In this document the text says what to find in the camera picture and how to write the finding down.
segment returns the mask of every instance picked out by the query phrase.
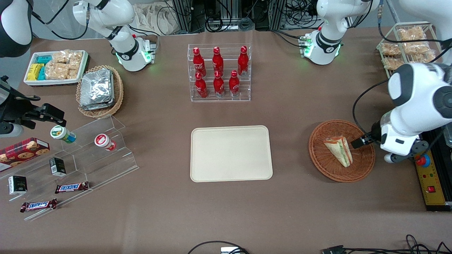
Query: sandwich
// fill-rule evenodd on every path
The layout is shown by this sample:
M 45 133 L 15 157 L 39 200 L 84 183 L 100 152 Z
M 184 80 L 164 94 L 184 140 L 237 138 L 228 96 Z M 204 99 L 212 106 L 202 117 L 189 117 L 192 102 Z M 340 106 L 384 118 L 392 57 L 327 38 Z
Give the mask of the sandwich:
M 345 137 L 335 136 L 327 138 L 323 143 L 344 167 L 348 167 L 353 163 L 352 154 Z

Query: brown tablecloth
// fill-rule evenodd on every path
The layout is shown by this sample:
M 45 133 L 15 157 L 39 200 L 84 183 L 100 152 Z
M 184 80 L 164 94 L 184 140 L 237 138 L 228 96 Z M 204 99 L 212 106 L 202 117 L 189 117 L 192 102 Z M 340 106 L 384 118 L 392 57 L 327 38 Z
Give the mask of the brown tablecloth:
M 254 47 L 251 102 L 192 103 L 188 44 L 245 41 Z M 0 252 L 184 254 L 203 241 L 227 240 L 256 254 L 318 253 L 335 245 L 400 248 L 406 234 L 430 245 L 451 244 L 452 214 L 424 211 L 411 163 L 387 164 L 377 149 L 367 178 L 335 183 L 310 160 L 307 143 L 314 127 L 335 118 L 352 121 L 356 97 L 385 78 L 374 52 L 379 41 L 376 28 L 351 29 L 334 62 L 316 66 L 270 32 L 167 36 L 155 64 L 131 73 L 110 54 L 105 39 L 37 39 L 33 52 L 84 49 L 92 57 L 90 67 L 110 65 L 120 72 L 125 96 L 115 116 L 126 125 L 125 141 L 140 169 L 32 222 L 22 220 L 3 186 Z M 64 110 L 69 129 L 93 120 L 78 112 L 74 86 L 21 84 L 20 91 Z M 362 99 L 357 116 L 370 128 L 391 108 L 382 86 Z M 261 124 L 270 133 L 270 180 L 190 180 L 194 128 Z M 19 138 L 1 139 L 1 147 L 29 136 L 49 141 L 52 126 L 38 122 Z M 194 253 L 219 253 L 220 246 Z

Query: wicker basket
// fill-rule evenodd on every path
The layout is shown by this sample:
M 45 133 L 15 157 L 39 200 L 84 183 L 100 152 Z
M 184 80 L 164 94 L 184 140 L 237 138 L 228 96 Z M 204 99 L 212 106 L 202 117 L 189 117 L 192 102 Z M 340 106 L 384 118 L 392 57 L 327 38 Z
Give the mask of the wicker basket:
M 118 111 L 118 109 L 121 107 L 122 99 L 124 98 L 124 87 L 122 85 L 121 77 L 119 76 L 118 72 L 111 66 L 96 66 L 92 69 L 89 69 L 88 72 L 94 72 L 98 71 L 100 69 L 109 69 L 113 72 L 113 85 L 114 85 L 114 97 L 115 97 L 115 104 L 111 108 L 101 108 L 96 110 L 84 110 L 79 106 L 79 111 L 82 112 L 85 116 L 92 117 L 92 118 L 102 118 L 106 115 L 113 115 Z M 81 87 L 81 80 L 79 80 L 79 83 L 77 85 L 77 93 L 75 94 L 75 99 L 80 104 L 80 87 Z
M 353 149 L 350 142 L 364 133 L 353 123 L 344 120 L 329 120 L 318 125 L 309 138 L 309 155 L 320 172 L 328 178 L 352 183 L 365 178 L 375 164 L 375 150 L 372 145 Z M 323 141 L 333 136 L 344 136 L 350 147 L 353 163 L 345 168 L 324 145 Z

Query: emergency stop button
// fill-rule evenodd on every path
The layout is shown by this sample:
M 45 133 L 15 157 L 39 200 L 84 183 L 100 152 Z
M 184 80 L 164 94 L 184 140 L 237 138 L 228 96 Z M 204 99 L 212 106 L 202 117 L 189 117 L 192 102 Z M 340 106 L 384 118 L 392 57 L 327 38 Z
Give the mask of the emergency stop button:
M 423 168 L 430 166 L 430 157 L 428 155 L 416 157 L 416 165 L 421 166 Z

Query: red label bottle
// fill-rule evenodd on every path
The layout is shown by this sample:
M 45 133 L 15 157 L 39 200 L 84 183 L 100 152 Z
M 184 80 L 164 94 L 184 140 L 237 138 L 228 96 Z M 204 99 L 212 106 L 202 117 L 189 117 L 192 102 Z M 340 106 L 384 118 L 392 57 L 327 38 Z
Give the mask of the red label bottle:
M 204 64 L 204 58 L 199 53 L 199 48 L 193 48 L 193 65 L 196 72 L 201 73 L 202 77 L 206 76 L 206 65 Z
M 225 82 L 221 78 L 219 71 L 215 71 L 215 79 L 213 80 L 213 88 L 215 89 L 215 96 L 222 98 L 225 96 Z
M 248 58 L 248 48 L 246 46 L 242 46 L 240 48 L 240 56 L 239 56 L 239 66 L 238 66 L 238 74 L 239 76 L 247 76 L 248 75 L 248 62 L 250 59 Z
M 239 91 L 240 80 L 237 77 L 237 71 L 231 71 L 231 78 L 229 79 L 229 91 L 232 97 L 238 97 L 240 95 Z
M 201 96 L 201 98 L 207 98 L 208 93 L 206 82 L 202 79 L 201 73 L 197 72 L 195 74 L 195 77 L 196 77 L 195 81 L 196 91 L 198 92 L 199 96 Z
M 224 64 L 223 64 L 223 57 L 220 54 L 220 48 L 219 47 L 213 48 L 212 62 L 213 62 L 213 70 L 220 72 L 220 75 L 222 77 L 223 76 Z

